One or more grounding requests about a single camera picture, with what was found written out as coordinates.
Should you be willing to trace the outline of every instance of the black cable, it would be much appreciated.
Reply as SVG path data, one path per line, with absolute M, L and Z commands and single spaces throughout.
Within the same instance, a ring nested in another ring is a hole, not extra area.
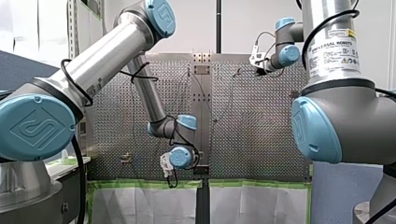
M 315 35 L 317 35 L 317 33 L 318 33 L 319 31 L 321 31 L 321 30 L 327 25 L 328 22 L 330 22 L 330 21 L 332 21 L 332 20 L 334 20 L 334 19 L 337 19 L 337 18 L 339 18 L 339 17 L 345 16 L 345 15 L 349 15 L 349 14 L 352 14 L 352 18 L 356 18 L 356 17 L 358 17 L 361 13 L 360 13 L 358 10 L 355 10 L 355 9 L 346 10 L 346 11 L 337 13 L 337 14 L 335 14 L 335 15 L 333 15 L 333 16 L 330 16 L 329 18 L 327 18 L 327 19 L 324 20 L 323 22 L 321 22 L 320 25 L 318 25 L 318 26 L 311 32 L 311 34 L 309 34 L 309 36 L 306 38 L 306 40 L 305 40 L 305 42 L 304 42 L 304 46 L 303 46 L 303 55 L 302 55 L 303 58 L 302 58 L 302 60 L 303 60 L 303 65 L 304 65 L 305 70 L 306 70 L 305 55 L 306 55 L 306 52 L 308 51 L 308 47 L 309 47 L 310 43 L 311 43 L 312 40 L 315 38 Z
M 391 97 L 396 98 L 396 92 L 393 92 L 393 91 L 386 91 L 386 90 L 382 90 L 382 89 L 379 89 L 379 88 L 375 88 L 375 91 L 381 92 L 381 93 L 384 93 L 384 94 L 386 94 L 386 95 L 388 95 L 388 96 L 391 96 Z
M 6 99 L 14 91 L 2 91 L 0 92 L 0 101 Z
M 173 173 L 174 173 L 174 176 L 175 176 L 175 184 L 171 184 L 170 176 L 166 177 L 166 182 L 168 182 L 169 189 L 175 189 L 178 186 L 177 172 L 176 172 L 175 169 L 173 170 Z
M 394 207 L 396 207 L 396 199 L 394 199 L 392 202 L 388 203 L 379 212 L 377 212 L 375 215 L 370 217 L 370 219 L 366 222 L 366 224 L 375 223 L 377 220 L 379 220 L 382 216 L 384 216 L 388 211 L 392 210 Z
M 61 61 L 61 69 L 64 72 L 64 75 L 67 77 L 67 79 L 69 80 L 69 82 L 71 82 L 77 89 L 79 92 L 81 92 L 82 95 L 84 95 L 84 97 L 88 100 L 89 104 L 85 105 L 85 106 L 92 106 L 93 105 L 93 99 L 91 98 L 91 96 L 85 92 L 75 81 L 72 77 L 70 77 L 69 73 L 66 70 L 66 66 L 64 65 L 65 63 L 70 63 L 72 60 L 70 59 L 63 59 Z
M 300 9 L 303 9 L 303 6 L 301 5 L 301 1 L 300 1 L 300 0 L 296 0 L 296 3 L 297 3 L 297 6 L 298 6 Z
M 127 72 L 123 72 L 120 71 L 120 73 L 127 75 L 129 77 L 131 77 L 131 82 L 134 83 L 134 78 L 143 78 L 143 79 L 152 79 L 153 81 L 158 81 L 159 79 L 157 77 L 143 77 L 143 76 L 138 76 L 137 74 L 139 74 L 139 72 L 141 72 L 147 65 L 149 65 L 149 62 L 143 63 L 142 66 L 140 66 L 139 69 L 137 69 L 136 72 L 134 72 L 133 74 L 127 73 Z
M 72 145 L 76 152 L 78 172 L 79 172 L 79 212 L 78 212 L 77 224 L 83 224 L 85 217 L 86 180 L 85 180 L 84 161 L 82 159 L 82 153 L 79 148 L 78 141 L 75 135 L 72 138 Z
M 359 1 L 360 0 L 356 0 L 356 2 L 355 2 L 355 6 L 353 7 L 353 10 L 355 10 L 356 9 L 356 7 L 358 6 L 358 4 L 359 4 Z

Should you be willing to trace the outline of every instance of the robot end effector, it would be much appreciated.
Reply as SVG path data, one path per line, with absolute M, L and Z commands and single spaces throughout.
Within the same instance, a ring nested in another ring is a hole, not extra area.
M 268 52 L 259 52 L 259 39 L 257 39 L 249 58 L 250 64 L 257 68 L 258 76 L 265 76 L 291 66 L 300 59 L 300 50 L 294 43 L 303 41 L 303 24 L 295 23 L 294 18 L 283 18 L 276 23 L 276 42 L 274 44 L 276 53 L 267 58 Z

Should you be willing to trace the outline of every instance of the robotic arm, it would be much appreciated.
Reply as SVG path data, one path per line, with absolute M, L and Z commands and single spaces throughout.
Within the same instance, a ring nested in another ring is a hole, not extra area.
M 115 28 L 66 67 L 49 78 L 35 78 L 0 104 L 0 157 L 9 161 L 41 161 L 64 149 L 83 118 L 84 107 L 125 65 L 135 73 L 146 63 L 144 52 L 176 28 L 172 8 L 165 0 L 147 0 L 125 8 Z M 148 66 L 138 74 L 150 77 Z M 163 103 L 151 79 L 135 78 L 134 84 L 148 113 L 148 132 L 156 137 L 175 138 L 178 126 L 196 129 L 196 119 L 179 116 L 177 122 L 166 116 Z M 193 136 L 186 139 L 193 142 Z M 190 144 L 182 157 L 170 157 L 177 168 L 194 162 Z
M 293 44 L 304 37 L 308 84 L 292 104 L 294 140 L 312 161 L 384 165 L 383 179 L 370 205 L 356 212 L 355 222 L 395 223 L 395 94 L 377 89 L 361 75 L 353 25 L 359 11 L 352 9 L 351 0 L 304 0 L 302 5 L 304 25 L 291 18 L 280 20 L 276 53 L 270 58 L 259 53 L 258 57 L 256 44 L 250 63 L 259 75 L 290 66 L 300 55 Z M 377 97 L 377 91 L 386 96 Z
M 199 153 L 192 144 L 196 118 L 166 116 L 154 81 L 142 78 L 150 77 L 144 52 L 171 36 L 175 29 L 175 16 L 166 0 L 144 0 L 125 8 L 111 32 L 73 61 L 63 60 L 62 69 L 51 77 L 35 78 L 6 98 L 0 93 L 3 222 L 31 223 L 34 219 L 39 223 L 62 223 L 62 184 L 50 180 L 43 160 L 70 143 L 84 116 L 84 107 L 92 105 L 92 98 L 125 65 L 131 73 L 138 73 L 134 84 L 148 113 L 148 132 L 174 141 L 171 152 L 162 158 L 168 169 L 165 175 L 198 162 Z

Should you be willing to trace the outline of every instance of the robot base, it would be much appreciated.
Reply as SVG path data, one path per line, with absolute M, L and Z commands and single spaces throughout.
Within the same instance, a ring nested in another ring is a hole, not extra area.
M 62 184 L 54 182 L 47 194 L 32 200 L 0 207 L 1 223 L 7 224 L 62 224 L 64 197 Z

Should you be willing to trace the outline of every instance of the green tape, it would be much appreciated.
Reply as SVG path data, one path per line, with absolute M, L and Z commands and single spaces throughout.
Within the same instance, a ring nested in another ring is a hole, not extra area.
M 243 186 L 250 186 L 273 189 L 307 189 L 307 185 L 301 182 L 278 182 L 248 179 L 211 179 L 209 180 L 209 186 L 215 188 L 237 188 Z

